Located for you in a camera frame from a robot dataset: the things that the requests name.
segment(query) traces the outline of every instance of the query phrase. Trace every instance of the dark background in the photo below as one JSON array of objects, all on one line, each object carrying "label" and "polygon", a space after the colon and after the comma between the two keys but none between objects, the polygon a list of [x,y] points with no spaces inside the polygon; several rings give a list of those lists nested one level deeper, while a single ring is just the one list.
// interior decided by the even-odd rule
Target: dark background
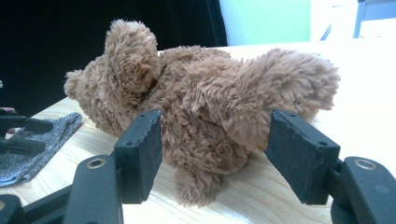
[{"label": "dark background", "polygon": [[62,100],[66,72],[103,53],[116,19],[145,23],[159,50],[227,45],[218,0],[0,1],[0,106],[30,117]]}]

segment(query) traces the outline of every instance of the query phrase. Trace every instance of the gray cloth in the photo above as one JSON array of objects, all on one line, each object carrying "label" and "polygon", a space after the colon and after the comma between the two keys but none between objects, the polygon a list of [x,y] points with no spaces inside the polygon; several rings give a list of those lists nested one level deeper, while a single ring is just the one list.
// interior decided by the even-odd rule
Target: gray cloth
[{"label": "gray cloth", "polygon": [[47,133],[18,130],[11,139],[22,138],[45,142],[46,148],[33,157],[10,153],[0,155],[0,187],[27,182],[35,177],[79,128],[81,119],[82,116],[79,113],[72,113],[61,119],[47,119],[53,123],[53,129]]}]

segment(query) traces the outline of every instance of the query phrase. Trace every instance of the teddy bear ear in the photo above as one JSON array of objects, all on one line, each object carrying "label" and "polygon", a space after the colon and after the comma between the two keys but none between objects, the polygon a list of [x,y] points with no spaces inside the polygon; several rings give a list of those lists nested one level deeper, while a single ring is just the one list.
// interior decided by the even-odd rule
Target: teddy bear ear
[{"label": "teddy bear ear", "polygon": [[113,21],[106,34],[105,54],[114,80],[131,92],[148,91],[160,74],[155,35],[138,21]]},{"label": "teddy bear ear", "polygon": [[79,77],[82,76],[82,70],[75,70],[66,74],[67,80],[64,83],[64,93],[70,99],[77,99],[76,91],[79,84]]}]

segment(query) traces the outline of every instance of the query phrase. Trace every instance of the light wood surface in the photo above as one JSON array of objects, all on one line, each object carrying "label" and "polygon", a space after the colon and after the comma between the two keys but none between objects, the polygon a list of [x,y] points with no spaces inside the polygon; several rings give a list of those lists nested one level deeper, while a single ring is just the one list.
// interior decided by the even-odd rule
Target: light wood surface
[{"label": "light wood surface", "polygon": [[[378,161],[396,175],[396,60],[394,41],[293,43],[223,48],[236,58],[253,58],[272,48],[320,53],[340,67],[340,89],[332,111],[319,112],[313,124],[341,149],[340,158],[361,156]],[[69,99],[35,117],[59,118],[80,112]],[[117,139],[94,128],[84,115],[83,125],[30,182],[1,188],[23,204],[34,202],[73,181],[79,162],[110,154]],[[244,170],[223,178],[212,204],[186,208],[175,201],[174,170],[162,164],[146,202],[124,205],[125,223],[332,223],[327,205],[300,204],[289,185],[264,154],[251,156]]]}]

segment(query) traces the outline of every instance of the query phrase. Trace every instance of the brown teddy bear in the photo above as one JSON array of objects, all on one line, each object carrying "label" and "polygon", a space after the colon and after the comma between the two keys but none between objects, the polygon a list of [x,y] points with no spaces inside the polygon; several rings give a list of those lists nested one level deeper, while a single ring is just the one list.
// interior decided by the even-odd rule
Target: brown teddy bear
[{"label": "brown teddy bear", "polygon": [[337,68],[315,54],[272,49],[233,59],[220,49],[158,52],[140,22],[114,21],[103,55],[64,85],[96,126],[120,136],[140,113],[161,109],[163,158],[176,170],[178,201],[215,200],[223,175],[267,147],[271,109],[312,119],[332,108]]}]

